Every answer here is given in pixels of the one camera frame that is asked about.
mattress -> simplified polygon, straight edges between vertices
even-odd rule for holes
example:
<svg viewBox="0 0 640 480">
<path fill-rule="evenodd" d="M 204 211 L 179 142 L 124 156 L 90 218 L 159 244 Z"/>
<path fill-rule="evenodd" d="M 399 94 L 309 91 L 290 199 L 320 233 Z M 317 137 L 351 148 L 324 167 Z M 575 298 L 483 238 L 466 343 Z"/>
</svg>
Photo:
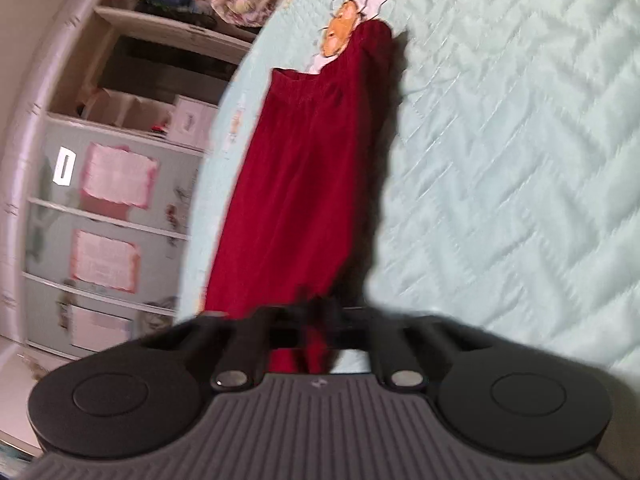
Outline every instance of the mattress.
<svg viewBox="0 0 640 480">
<path fill-rule="evenodd" d="M 197 311 L 274 66 L 311 70 L 344 0 L 286 0 L 228 88 L 200 170 L 180 316 Z M 380 0 L 397 104 L 367 301 L 603 370 L 601 453 L 640 475 L 640 2 Z M 364 370 L 345 354 L 338 371 Z"/>
</svg>

black round cover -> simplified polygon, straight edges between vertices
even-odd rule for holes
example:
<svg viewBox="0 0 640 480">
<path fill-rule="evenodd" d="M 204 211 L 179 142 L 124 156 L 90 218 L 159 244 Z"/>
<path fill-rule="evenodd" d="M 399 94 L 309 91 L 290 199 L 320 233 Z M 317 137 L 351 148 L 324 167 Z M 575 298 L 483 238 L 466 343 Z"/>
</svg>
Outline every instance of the black round cover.
<svg viewBox="0 0 640 480">
<path fill-rule="evenodd" d="M 202 406 L 198 383 L 170 352 L 102 352 L 46 375 L 29 398 L 46 445 L 89 458 L 122 458 L 175 440 Z"/>
<path fill-rule="evenodd" d="M 461 354 L 440 385 L 437 403 L 469 441 L 523 459 L 582 450 L 611 416 L 609 396 L 594 376 L 507 346 Z"/>
</svg>

bed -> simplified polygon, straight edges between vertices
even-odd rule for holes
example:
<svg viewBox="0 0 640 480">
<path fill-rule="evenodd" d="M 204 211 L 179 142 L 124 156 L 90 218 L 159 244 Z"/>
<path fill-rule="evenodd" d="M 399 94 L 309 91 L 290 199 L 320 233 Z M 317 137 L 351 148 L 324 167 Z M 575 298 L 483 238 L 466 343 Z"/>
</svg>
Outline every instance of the bed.
<svg viewBox="0 0 640 480">
<path fill-rule="evenodd" d="M 285 0 L 242 62 L 198 182 L 197 311 L 270 69 L 312 69 L 343 0 Z M 367 301 L 438 312 L 604 370 L 601 453 L 640 475 L 640 2 L 380 0 L 398 36 Z M 364 370 L 345 354 L 336 371 Z"/>
</svg>

cartoon print on bedspread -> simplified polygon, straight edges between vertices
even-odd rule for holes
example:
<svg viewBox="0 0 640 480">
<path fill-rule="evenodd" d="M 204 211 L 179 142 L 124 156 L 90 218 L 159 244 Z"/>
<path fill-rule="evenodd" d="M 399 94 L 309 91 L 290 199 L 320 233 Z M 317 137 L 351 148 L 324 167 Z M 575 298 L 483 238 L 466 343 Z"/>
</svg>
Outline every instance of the cartoon print on bedspread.
<svg viewBox="0 0 640 480">
<path fill-rule="evenodd" d="M 331 63 L 347 47 L 353 29 L 361 22 L 375 18 L 387 0 L 344 0 L 324 29 L 320 53 L 314 56 L 309 67 L 311 74 Z"/>
</svg>

orange cartoon face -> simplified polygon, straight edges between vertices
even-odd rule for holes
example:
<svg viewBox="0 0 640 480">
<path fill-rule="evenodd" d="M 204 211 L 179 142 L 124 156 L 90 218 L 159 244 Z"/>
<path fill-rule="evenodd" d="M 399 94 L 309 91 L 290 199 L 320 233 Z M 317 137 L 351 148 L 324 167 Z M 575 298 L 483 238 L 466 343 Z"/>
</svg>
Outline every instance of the orange cartoon face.
<svg viewBox="0 0 640 480">
<path fill-rule="evenodd" d="M 325 57 L 337 56 L 349 43 L 351 32 L 360 23 L 358 4 L 347 0 L 334 14 L 324 31 L 320 52 Z"/>
</svg>

